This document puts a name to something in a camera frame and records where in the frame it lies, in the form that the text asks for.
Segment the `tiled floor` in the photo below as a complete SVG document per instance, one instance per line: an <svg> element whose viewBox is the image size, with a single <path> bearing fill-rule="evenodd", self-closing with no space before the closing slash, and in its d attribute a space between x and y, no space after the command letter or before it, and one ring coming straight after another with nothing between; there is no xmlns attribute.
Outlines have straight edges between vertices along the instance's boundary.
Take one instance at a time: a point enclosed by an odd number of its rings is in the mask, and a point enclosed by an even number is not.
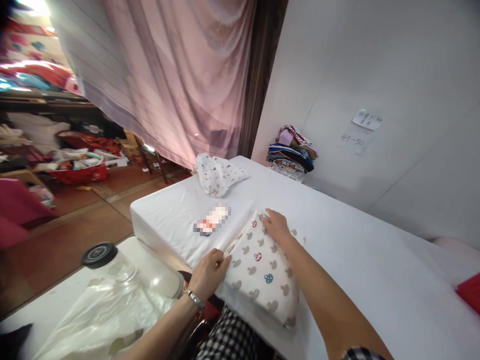
<svg viewBox="0 0 480 360"><path fill-rule="evenodd" d="M0 251L0 319L35 299L80 268L90 246L118 243L133 235L130 204L190 177L183 168L165 165L160 174L139 167L114 167L108 178L90 184L51 184L58 217L30 231L23 242Z"/></svg>

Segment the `black lid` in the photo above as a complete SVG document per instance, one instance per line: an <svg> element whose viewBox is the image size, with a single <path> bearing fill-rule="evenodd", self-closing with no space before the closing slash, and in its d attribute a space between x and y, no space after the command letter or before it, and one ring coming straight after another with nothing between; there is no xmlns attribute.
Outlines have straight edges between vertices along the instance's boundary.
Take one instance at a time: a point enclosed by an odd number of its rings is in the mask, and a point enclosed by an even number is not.
<svg viewBox="0 0 480 360"><path fill-rule="evenodd" d="M98 269L111 262L119 250L111 242L101 242L89 248L81 258L81 264L89 269Z"/></svg>

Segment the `white baby clothing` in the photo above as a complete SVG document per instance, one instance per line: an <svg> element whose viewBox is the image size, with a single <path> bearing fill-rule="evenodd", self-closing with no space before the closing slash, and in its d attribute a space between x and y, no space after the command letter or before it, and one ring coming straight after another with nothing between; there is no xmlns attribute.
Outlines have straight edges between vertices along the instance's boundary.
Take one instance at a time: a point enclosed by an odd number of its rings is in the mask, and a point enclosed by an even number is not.
<svg viewBox="0 0 480 360"><path fill-rule="evenodd" d="M304 244L298 230L291 234ZM267 310L282 325L295 326L299 285L283 251L267 234L257 212L229 246L231 254L225 284L245 294Z"/></svg>
<svg viewBox="0 0 480 360"><path fill-rule="evenodd" d="M248 170L224 158L206 153L198 154L195 169L201 187L215 198L221 198L233 184L250 177Z"/></svg>

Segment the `wristwatch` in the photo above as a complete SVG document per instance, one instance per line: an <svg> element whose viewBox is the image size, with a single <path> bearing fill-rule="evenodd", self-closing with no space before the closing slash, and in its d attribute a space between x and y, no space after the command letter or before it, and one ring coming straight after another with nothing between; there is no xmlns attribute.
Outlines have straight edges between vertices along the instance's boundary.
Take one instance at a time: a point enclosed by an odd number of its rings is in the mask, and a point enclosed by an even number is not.
<svg viewBox="0 0 480 360"><path fill-rule="evenodd" d="M199 297L189 289L186 289L184 292L193 300L200 313L203 313L205 310L205 304L203 303L203 301L200 300Z"/></svg>

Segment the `person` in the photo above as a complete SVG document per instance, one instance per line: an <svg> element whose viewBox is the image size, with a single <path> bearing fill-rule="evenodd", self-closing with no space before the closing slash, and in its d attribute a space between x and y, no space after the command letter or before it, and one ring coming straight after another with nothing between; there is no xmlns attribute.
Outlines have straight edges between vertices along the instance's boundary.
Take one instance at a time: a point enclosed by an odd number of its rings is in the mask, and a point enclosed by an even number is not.
<svg viewBox="0 0 480 360"><path fill-rule="evenodd" d="M266 209L262 222L283 250L323 337L329 360L393 360L373 326L342 288L291 235L285 216ZM225 277L231 256L211 250L193 271L188 289L205 301ZM198 312L184 294L127 352L128 360L167 359L183 329ZM255 359L257 335L233 311L225 309L201 345L197 359Z"/></svg>

